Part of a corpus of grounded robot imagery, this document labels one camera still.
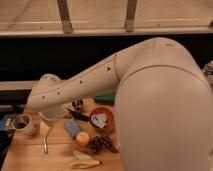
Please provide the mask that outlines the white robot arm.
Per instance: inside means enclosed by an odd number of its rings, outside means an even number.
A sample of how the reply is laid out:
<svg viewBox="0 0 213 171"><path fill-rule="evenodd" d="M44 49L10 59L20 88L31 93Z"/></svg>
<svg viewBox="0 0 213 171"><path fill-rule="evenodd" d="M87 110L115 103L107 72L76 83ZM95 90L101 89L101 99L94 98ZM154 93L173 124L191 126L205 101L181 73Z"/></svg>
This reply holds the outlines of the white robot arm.
<svg viewBox="0 0 213 171"><path fill-rule="evenodd" d="M66 81L45 74L28 104L53 122L64 103L111 91L125 171L211 171L213 89L172 39L145 40Z"/></svg>

